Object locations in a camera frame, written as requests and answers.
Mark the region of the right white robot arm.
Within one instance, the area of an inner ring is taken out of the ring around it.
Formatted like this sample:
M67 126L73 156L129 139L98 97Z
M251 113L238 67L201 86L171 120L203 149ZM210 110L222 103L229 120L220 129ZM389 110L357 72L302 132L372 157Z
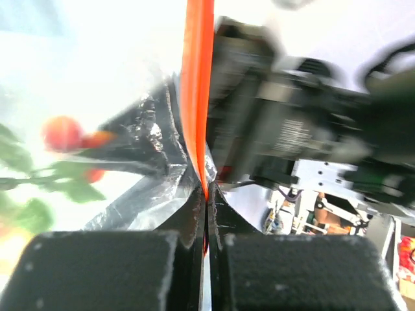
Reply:
M223 183L249 175L356 196L414 219L414 70L388 70L414 42L366 64L359 93L338 86L334 64L284 56L264 27L222 17L214 35L207 143Z

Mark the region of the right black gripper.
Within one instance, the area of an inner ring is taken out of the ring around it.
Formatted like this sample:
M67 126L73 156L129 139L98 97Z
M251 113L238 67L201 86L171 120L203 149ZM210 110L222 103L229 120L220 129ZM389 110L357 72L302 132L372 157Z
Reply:
M217 180L290 186L301 159L356 164L371 148L352 109L360 97L331 85L324 62L287 58L264 27L222 17L215 31L207 143Z

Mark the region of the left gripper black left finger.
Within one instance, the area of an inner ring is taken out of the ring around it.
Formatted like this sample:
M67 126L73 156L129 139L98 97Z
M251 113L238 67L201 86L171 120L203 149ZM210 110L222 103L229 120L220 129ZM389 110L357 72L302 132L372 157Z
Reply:
M35 236L2 295L2 310L200 310L201 188L152 231Z

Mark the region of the clear zip top bag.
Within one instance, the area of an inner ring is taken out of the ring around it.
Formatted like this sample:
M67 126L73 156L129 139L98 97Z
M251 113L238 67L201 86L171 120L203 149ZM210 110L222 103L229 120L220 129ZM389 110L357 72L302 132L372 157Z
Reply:
M130 227L173 205L191 170L182 135L196 121L197 58L210 52L213 1L2 1L1 125L23 142L46 122L75 119L115 139L86 159L106 173L108 203L51 231ZM1 230L15 262L38 234Z

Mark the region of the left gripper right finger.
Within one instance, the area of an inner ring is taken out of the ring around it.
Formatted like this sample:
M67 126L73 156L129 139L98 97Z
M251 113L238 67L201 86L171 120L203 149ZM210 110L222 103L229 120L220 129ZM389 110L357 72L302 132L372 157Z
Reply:
M214 184L207 217L214 310L405 309L367 238L264 235Z

